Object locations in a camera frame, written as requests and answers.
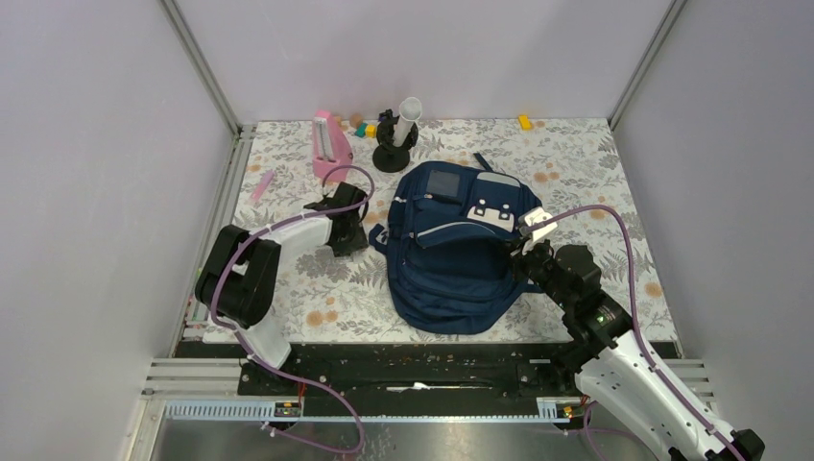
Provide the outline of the navy blue backpack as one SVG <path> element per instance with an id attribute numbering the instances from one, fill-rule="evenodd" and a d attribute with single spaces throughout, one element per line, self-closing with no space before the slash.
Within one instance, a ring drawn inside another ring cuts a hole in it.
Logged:
<path id="1" fill-rule="evenodd" d="M 386 258 L 396 313 L 430 333 L 490 329 L 522 294 L 539 291 L 515 273 L 511 251 L 520 217 L 540 205 L 528 185 L 487 163 L 426 161 L 406 173 L 386 223 L 368 235 Z"/>

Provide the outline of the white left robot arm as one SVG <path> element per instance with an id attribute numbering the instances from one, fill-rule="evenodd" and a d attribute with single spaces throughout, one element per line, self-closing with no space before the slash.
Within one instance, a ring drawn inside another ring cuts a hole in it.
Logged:
<path id="1" fill-rule="evenodd" d="M 235 225 L 219 231 L 198 275 L 195 299 L 209 319 L 232 331 L 249 359 L 266 363 L 261 382 L 277 395 L 292 391 L 298 370 L 287 362 L 291 346 L 271 313 L 282 265 L 317 247 L 335 256 L 368 247 L 362 221 L 370 194 L 342 182 L 300 214 L 255 232 Z"/>

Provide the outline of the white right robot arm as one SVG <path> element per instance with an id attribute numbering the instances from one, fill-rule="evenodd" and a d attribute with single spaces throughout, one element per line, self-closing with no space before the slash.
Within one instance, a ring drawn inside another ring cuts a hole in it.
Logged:
<path id="1" fill-rule="evenodd" d="M 721 419 L 637 339 L 632 315 L 601 287 L 585 245 L 555 250 L 543 240 L 511 252 L 515 276 L 563 310 L 572 340 L 550 371 L 560 394 L 578 392 L 609 411 L 658 460 L 759 460 L 765 444 Z"/>

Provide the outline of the pink highlighter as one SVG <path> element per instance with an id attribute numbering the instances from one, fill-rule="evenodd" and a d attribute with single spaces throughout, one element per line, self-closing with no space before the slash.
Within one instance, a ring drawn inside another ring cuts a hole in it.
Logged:
<path id="1" fill-rule="evenodd" d="M 270 170 L 268 170 L 268 171 L 266 171 L 264 173 L 264 175 L 261 178 L 260 182 L 254 188 L 252 194 L 250 195 L 250 202 L 252 204 L 256 204 L 256 203 L 259 202 L 260 198 L 263 196 L 263 194 L 265 193 L 265 191 L 269 187 L 270 183 L 274 180 L 274 178 L 275 178 L 275 171 L 273 169 L 270 169 Z"/>

